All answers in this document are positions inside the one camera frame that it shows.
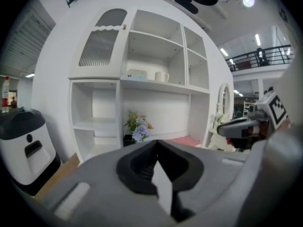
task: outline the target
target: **frosted glass panel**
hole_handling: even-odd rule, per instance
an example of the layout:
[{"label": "frosted glass panel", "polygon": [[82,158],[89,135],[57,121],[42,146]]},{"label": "frosted glass panel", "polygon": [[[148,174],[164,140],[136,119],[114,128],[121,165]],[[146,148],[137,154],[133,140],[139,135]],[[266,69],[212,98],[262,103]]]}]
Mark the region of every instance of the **frosted glass panel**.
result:
[{"label": "frosted glass panel", "polygon": [[79,66],[107,66],[110,63],[117,35],[116,30],[91,32]]},{"label": "frosted glass panel", "polygon": [[122,25],[125,17],[127,15],[127,12],[123,9],[113,9],[110,11],[107,11],[105,14],[102,15],[102,17],[99,19],[99,21],[96,23],[96,26],[120,26]]}]

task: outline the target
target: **window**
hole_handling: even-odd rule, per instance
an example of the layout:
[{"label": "window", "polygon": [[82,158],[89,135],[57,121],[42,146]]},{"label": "window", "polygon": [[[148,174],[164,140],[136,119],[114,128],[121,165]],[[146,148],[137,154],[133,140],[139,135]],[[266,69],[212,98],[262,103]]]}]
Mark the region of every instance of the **window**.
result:
[{"label": "window", "polygon": [[17,101],[17,91],[9,91],[9,106],[11,101],[13,101],[13,97],[15,97],[15,100]]}]

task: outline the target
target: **white wall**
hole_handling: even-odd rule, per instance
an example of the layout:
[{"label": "white wall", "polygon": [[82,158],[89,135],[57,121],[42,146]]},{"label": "white wall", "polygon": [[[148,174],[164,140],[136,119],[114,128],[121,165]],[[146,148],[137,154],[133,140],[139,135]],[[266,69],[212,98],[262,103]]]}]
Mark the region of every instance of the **white wall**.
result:
[{"label": "white wall", "polygon": [[18,107],[32,107],[33,81],[27,78],[20,78],[18,83]]},{"label": "white wall", "polygon": [[246,70],[238,70],[232,73],[233,81],[248,81],[254,79],[280,78],[289,64],[256,67]]},{"label": "white wall", "polygon": [[40,0],[29,0],[28,5],[39,15],[39,17],[51,28],[53,29],[56,22],[46,11],[45,7]]},{"label": "white wall", "polygon": [[9,89],[10,90],[18,90],[18,79],[10,78],[9,79]]},{"label": "white wall", "polygon": [[45,10],[49,13],[55,23],[69,10],[66,0],[40,0]]},{"label": "white wall", "polygon": [[192,19],[163,0],[79,0],[48,36],[37,62],[33,85],[33,108],[43,113],[52,142],[62,160],[65,161],[75,152],[68,117],[69,67],[83,32],[102,6],[139,7],[178,21],[203,37],[210,76],[210,105],[203,113],[209,114],[207,123],[209,128],[210,115],[216,113],[221,83],[228,82],[233,91],[233,80],[218,48]]}]

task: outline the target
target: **ceiling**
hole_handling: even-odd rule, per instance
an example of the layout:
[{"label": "ceiling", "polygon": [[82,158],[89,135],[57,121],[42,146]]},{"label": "ceiling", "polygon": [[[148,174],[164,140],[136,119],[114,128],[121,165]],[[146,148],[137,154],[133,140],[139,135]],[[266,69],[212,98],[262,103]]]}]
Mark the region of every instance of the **ceiling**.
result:
[{"label": "ceiling", "polygon": [[[215,6],[195,4],[199,12],[191,14],[172,0],[165,0],[194,19],[221,48],[230,56],[256,49],[255,33],[260,34],[262,47],[271,47],[274,42],[273,28],[281,25],[274,0],[255,0],[252,8],[246,8],[242,0],[218,2]],[[35,70],[42,46],[53,26],[30,6],[24,9],[12,27],[2,54],[0,71],[24,76]]]},{"label": "ceiling", "polygon": [[51,28],[30,6],[13,24],[0,54],[0,72],[26,76],[35,71],[41,49]]},{"label": "ceiling", "polygon": [[[273,87],[277,82],[278,78],[268,78],[263,79],[263,88],[264,90],[269,87]],[[234,89],[242,93],[244,96],[255,96],[256,93],[259,93],[258,80],[248,80],[248,81],[236,81],[233,83]]]},{"label": "ceiling", "polygon": [[234,51],[239,50],[239,52],[232,52],[237,55],[243,51],[241,44],[247,44],[247,50],[250,50],[251,47],[254,48],[251,35],[254,36],[256,33],[262,33],[264,45],[267,43],[271,47],[273,42],[271,28],[282,24],[274,0],[255,0],[252,8],[244,7],[242,0],[230,0],[228,3],[218,2],[215,6],[204,6],[193,1],[193,4],[199,9],[196,15],[191,14],[172,0],[165,1],[194,19],[218,47],[239,38],[238,41],[231,44],[231,47],[236,45]]}]

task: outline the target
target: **black opening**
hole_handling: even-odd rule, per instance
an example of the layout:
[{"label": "black opening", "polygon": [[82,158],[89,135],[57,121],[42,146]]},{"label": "black opening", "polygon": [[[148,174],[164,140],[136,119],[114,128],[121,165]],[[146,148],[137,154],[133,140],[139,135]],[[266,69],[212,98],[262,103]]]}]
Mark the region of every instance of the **black opening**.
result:
[{"label": "black opening", "polygon": [[28,143],[32,143],[32,141],[33,141],[33,136],[32,136],[31,134],[28,134],[28,135],[27,135],[27,141],[28,141]]},{"label": "black opening", "polygon": [[172,182],[171,216],[176,221],[193,216],[192,211],[182,207],[178,193],[193,188],[202,176],[203,163],[194,155],[162,140],[153,140],[123,156],[117,163],[116,172],[131,191],[157,195],[157,188],[152,184],[153,169],[157,160]]},{"label": "black opening", "polygon": [[29,158],[31,155],[36,153],[41,148],[42,148],[42,144],[39,140],[31,143],[30,145],[24,148],[26,157]]}]

